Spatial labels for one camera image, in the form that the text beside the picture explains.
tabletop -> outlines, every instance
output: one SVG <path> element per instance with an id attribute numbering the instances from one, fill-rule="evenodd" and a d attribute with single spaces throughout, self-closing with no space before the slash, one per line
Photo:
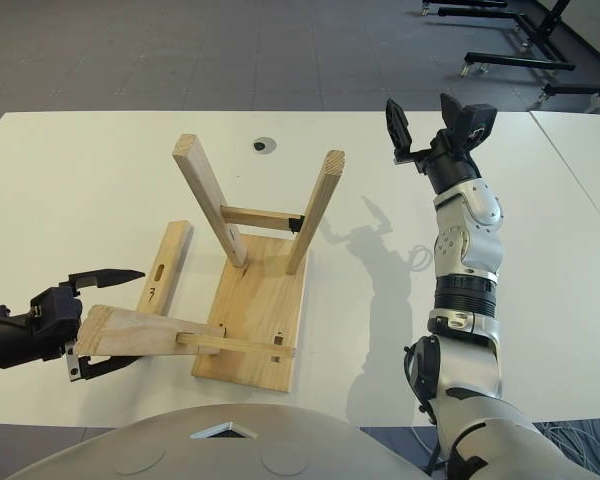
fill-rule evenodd
<path id="1" fill-rule="evenodd" d="M 600 115 L 532 115 L 600 212 Z"/>
<path id="2" fill-rule="evenodd" d="M 407 114 L 414 148 L 443 126 Z M 402 368 L 426 335 L 437 233 L 426 177 L 396 166 L 384 114 L 9 113 L 0 121 L 0 304 L 15 313 L 69 273 L 148 271 L 167 222 L 194 237 L 169 315 L 206 320 L 224 255 L 171 150 L 195 133 L 233 205 L 301 213 L 329 149 L 346 166 L 310 247 L 290 393 L 190 376 L 193 357 L 144 358 L 69 383 L 63 359 L 0 372 L 0 423 L 119 426 L 178 408 L 282 403 L 354 425 L 425 424 Z M 252 141 L 272 137 L 269 155 Z M 503 205 L 498 289 L 503 398 L 532 420 L 600 417 L 600 214 L 527 113 L 501 113 L 474 159 Z M 242 228 L 252 233 L 249 228 Z M 284 232 L 272 235 L 287 237 Z M 135 308 L 142 281 L 85 289 Z"/>

wooden plank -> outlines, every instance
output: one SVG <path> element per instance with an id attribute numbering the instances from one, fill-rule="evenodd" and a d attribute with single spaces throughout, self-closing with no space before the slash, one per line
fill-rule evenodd
<path id="1" fill-rule="evenodd" d="M 155 315 L 167 313 L 192 231 L 191 224 L 186 220 L 169 222 L 140 295 L 136 308 L 138 312 Z"/>
<path id="2" fill-rule="evenodd" d="M 227 257 L 233 265 L 241 267 L 246 260 L 247 249 L 238 228 L 233 224 L 227 224 L 222 218 L 220 206 L 226 205 L 227 201 L 198 137 L 180 135 L 173 149 L 173 158 L 209 220 Z"/>
<path id="3" fill-rule="evenodd" d="M 301 259 L 296 275 L 287 275 L 291 240 L 255 235 L 243 238 L 249 259 L 242 268 L 225 263 L 207 323 L 226 328 L 227 338 L 295 348 L 306 260 Z M 221 350 L 218 355 L 198 355 L 192 374 L 288 392 L 294 361 Z"/>
<path id="4" fill-rule="evenodd" d="M 78 331 L 78 355 L 195 355 L 217 348 L 176 343 L 179 332 L 222 337 L 224 328 L 124 308 L 94 305 Z"/>
<path id="5" fill-rule="evenodd" d="M 285 358 L 293 358 L 296 351 L 295 348 L 284 345 L 254 343 L 236 338 L 210 337 L 194 333 L 179 333 L 176 337 L 176 342 L 197 347 L 219 348 L 220 350 L 231 350 L 234 352 L 261 353 Z"/>
<path id="6" fill-rule="evenodd" d="M 250 208 L 220 207 L 222 218 L 227 223 L 251 225 L 252 227 L 289 230 L 289 219 L 300 220 L 302 215 L 282 212 L 268 212 Z"/>
<path id="7" fill-rule="evenodd" d="M 313 235 L 318 229 L 322 215 L 329 204 L 336 185 L 342 176 L 344 169 L 344 152 L 331 150 L 327 153 L 318 180 L 313 187 L 309 204 L 304 213 L 304 222 L 300 232 L 296 235 L 291 247 L 291 253 L 287 261 L 286 271 L 293 275 L 298 271 L 298 266 L 305 256 Z"/>

